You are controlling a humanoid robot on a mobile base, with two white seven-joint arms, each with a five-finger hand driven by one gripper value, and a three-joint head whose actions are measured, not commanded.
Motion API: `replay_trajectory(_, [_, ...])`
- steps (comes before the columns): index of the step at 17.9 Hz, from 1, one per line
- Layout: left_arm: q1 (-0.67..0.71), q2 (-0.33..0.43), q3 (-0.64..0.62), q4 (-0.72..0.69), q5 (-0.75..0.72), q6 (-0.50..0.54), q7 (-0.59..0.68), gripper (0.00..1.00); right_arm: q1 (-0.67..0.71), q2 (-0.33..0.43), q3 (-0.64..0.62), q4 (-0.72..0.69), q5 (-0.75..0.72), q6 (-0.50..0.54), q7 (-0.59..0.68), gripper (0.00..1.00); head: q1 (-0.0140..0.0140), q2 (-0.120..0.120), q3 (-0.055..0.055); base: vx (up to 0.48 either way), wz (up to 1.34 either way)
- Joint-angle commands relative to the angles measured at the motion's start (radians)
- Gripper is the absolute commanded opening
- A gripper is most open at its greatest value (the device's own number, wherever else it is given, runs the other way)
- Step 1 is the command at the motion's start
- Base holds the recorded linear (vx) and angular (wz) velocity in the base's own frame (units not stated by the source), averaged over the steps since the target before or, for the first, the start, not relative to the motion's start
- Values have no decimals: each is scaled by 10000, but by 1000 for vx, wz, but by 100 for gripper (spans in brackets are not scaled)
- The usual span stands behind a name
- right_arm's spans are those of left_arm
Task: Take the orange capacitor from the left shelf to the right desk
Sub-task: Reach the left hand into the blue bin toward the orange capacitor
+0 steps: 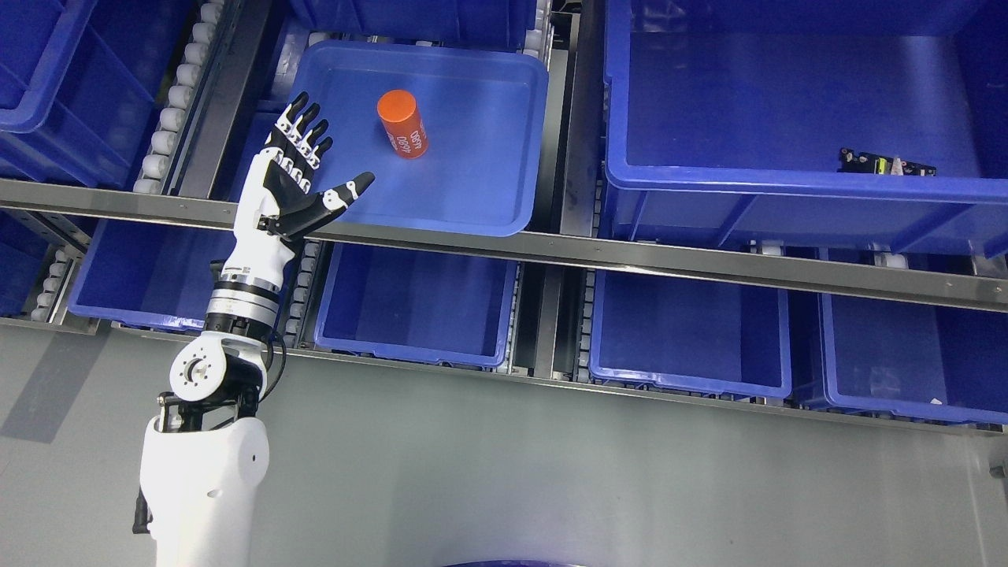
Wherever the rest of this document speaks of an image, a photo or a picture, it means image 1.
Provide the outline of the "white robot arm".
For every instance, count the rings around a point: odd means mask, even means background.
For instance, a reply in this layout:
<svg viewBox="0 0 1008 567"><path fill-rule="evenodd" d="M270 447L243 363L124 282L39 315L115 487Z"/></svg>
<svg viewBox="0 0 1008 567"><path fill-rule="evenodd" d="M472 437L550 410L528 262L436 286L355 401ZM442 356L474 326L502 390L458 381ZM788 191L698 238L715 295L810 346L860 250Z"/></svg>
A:
<svg viewBox="0 0 1008 567"><path fill-rule="evenodd" d="M246 566L270 448L257 417L265 351L302 244L237 231L213 281L204 328L172 362L170 388L144 431L137 530L158 566Z"/></svg>

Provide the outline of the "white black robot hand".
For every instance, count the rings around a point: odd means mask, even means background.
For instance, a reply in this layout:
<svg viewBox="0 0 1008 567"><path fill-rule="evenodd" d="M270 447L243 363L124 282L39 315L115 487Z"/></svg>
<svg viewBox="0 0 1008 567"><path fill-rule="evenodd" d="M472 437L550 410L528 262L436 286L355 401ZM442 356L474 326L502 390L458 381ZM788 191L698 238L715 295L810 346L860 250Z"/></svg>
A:
<svg viewBox="0 0 1008 567"><path fill-rule="evenodd" d="M375 182L374 172L361 172L316 190L316 174L332 147L330 123L320 114L321 105L300 92L273 123L245 176L232 230L238 244L293 249L345 214Z"/></svg>

